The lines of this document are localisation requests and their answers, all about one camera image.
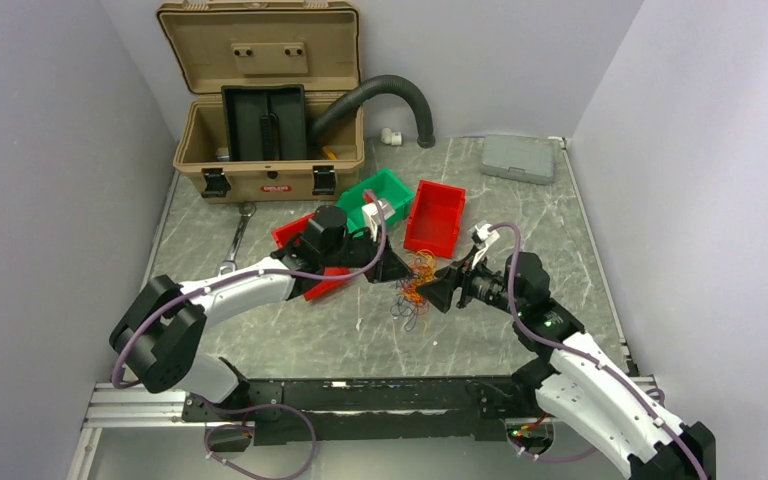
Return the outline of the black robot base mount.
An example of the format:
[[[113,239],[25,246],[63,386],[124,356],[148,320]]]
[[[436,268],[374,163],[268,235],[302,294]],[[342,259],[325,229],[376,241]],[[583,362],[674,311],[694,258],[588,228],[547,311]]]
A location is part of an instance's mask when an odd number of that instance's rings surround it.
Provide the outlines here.
[[[468,437],[502,441],[542,414],[510,376],[251,379],[218,409],[187,396],[187,423],[245,421],[257,446],[288,442]]]

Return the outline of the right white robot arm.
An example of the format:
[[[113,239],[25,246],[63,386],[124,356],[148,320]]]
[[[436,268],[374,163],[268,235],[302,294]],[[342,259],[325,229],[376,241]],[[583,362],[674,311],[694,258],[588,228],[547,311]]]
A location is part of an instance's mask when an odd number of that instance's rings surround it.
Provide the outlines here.
[[[492,271],[475,251],[439,270],[417,291],[442,313],[471,301],[514,316],[521,344],[537,359],[512,376],[517,411],[561,420],[626,479],[713,479],[716,439],[647,394],[602,351],[583,324],[550,292],[550,277],[529,252]]]

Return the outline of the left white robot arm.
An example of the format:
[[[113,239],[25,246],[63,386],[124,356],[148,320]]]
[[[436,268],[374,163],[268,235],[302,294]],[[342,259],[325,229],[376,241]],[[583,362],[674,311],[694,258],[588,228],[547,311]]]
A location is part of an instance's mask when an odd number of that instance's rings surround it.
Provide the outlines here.
[[[347,214],[334,205],[318,208],[302,232],[257,263],[199,281],[152,278],[110,335],[118,357],[112,376],[128,387],[125,368],[149,392],[183,389],[207,401],[224,420],[239,417],[249,403],[249,382],[233,365],[199,353],[203,333],[260,306],[293,300],[328,280],[359,275],[370,283],[404,280],[410,267],[392,250],[387,222],[393,207],[371,200],[362,209],[364,227],[349,232]]]

